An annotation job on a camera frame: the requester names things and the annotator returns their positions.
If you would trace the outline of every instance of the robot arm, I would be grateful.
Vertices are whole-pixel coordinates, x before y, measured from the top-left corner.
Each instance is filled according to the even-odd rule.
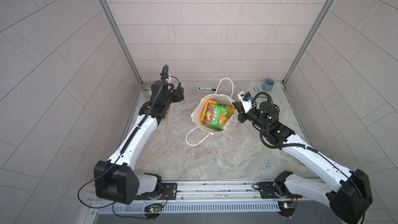
[[[268,100],[257,109],[255,101],[261,94],[266,95]],[[281,124],[279,107],[273,104],[266,92],[260,92],[254,98],[249,92],[240,92],[238,98],[241,103],[235,102],[234,107],[239,112],[241,123],[246,120],[252,122],[253,127],[260,131],[264,145],[294,156],[325,182],[315,182],[285,171],[275,179],[276,193],[279,196],[289,192],[308,197],[330,207],[346,223],[356,224],[373,202],[368,176],[359,169],[353,172],[341,166]],[[263,136],[271,145],[262,139]]]

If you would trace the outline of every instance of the blue cup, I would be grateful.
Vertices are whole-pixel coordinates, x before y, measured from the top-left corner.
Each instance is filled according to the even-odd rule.
[[[274,86],[275,82],[271,79],[266,79],[263,83],[263,90],[265,92],[270,92]]]

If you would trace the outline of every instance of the white paper bag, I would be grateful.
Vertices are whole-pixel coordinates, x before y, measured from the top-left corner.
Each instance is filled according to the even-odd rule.
[[[204,107],[206,105],[207,100],[209,100],[209,99],[213,99],[213,100],[217,101],[218,103],[220,103],[222,105],[232,106],[232,102],[234,102],[234,100],[232,100],[231,97],[234,94],[234,84],[233,84],[232,81],[231,81],[231,83],[232,83],[231,96],[224,95],[224,94],[217,94],[217,90],[216,90],[216,92],[214,94],[210,94],[210,95],[207,95],[207,96],[203,97],[202,100],[200,101],[200,103],[198,104],[198,106],[195,108],[195,110],[191,114],[191,118],[192,118],[192,121],[195,123],[196,127],[193,128],[190,132],[188,132],[187,136],[185,137],[185,140],[186,140],[188,145],[197,146],[203,140],[205,140],[210,134],[214,135],[214,133],[217,133],[217,132],[229,132],[229,131],[232,131],[235,128],[236,123],[238,122],[238,115],[239,115],[239,113],[237,111],[235,111],[234,114],[231,116],[231,118],[227,121],[227,123],[225,124],[223,130],[216,130],[216,129],[214,129],[214,127],[203,125],[202,122],[200,121],[200,117],[201,117],[201,115],[203,113],[203,109],[204,109]],[[208,132],[208,134],[199,143],[192,145],[192,144],[188,143],[187,137],[196,128],[199,128],[199,129],[201,129],[201,130],[203,130],[205,132]]]

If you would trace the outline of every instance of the bag handle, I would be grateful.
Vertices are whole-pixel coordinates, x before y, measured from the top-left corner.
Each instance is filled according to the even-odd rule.
[[[195,127],[195,128],[193,128],[192,130],[190,130],[190,131],[188,132],[188,134],[190,134],[190,133],[191,133],[193,130],[195,130],[196,128],[198,128],[198,127]],[[197,146],[198,144],[200,144],[201,142],[203,142],[203,140],[205,140],[211,133],[209,132],[209,134],[207,134],[206,137],[203,138],[203,139],[202,139],[199,143],[197,143],[197,144],[190,144],[190,143],[188,143],[188,140],[187,140],[188,134],[185,136],[185,141],[187,142],[187,144],[190,145],[190,146]]]
[[[216,89],[216,92],[215,92],[215,94],[217,94],[217,90],[218,90],[218,87],[220,86],[220,83],[222,82],[222,80],[224,80],[224,79],[228,79],[228,80],[230,80],[231,81],[231,79],[230,78],[222,78],[221,80],[220,80],[220,82],[218,83],[218,86],[217,86],[217,89]],[[232,83],[232,93],[231,93],[231,98],[232,98],[232,95],[234,95],[234,83],[231,81],[231,83]]]

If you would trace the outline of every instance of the green snack package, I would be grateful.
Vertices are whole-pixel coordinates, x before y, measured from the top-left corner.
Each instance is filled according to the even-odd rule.
[[[202,124],[222,130],[233,114],[231,110],[232,108],[229,107],[208,103]]]

